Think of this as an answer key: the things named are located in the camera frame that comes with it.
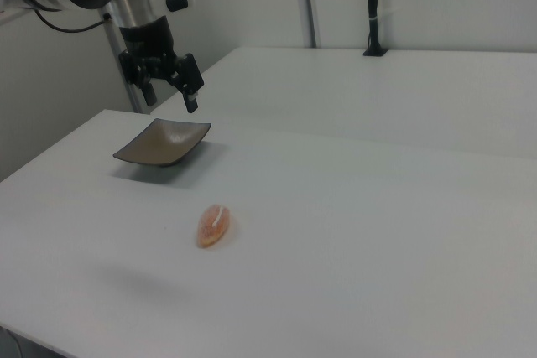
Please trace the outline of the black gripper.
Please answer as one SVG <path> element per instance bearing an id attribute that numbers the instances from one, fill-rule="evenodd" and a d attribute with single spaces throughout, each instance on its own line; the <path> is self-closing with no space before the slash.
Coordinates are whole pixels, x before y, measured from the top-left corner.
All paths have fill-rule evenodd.
<path id="1" fill-rule="evenodd" d="M 127 83 L 143 94 L 147 106 L 157 102 L 151 78 L 167 80 L 181 93 L 188 113 L 198 109 L 198 90 L 204 85 L 192 54 L 177 57 L 166 17 L 140 27 L 120 28 L 126 49 L 118 56 Z"/>

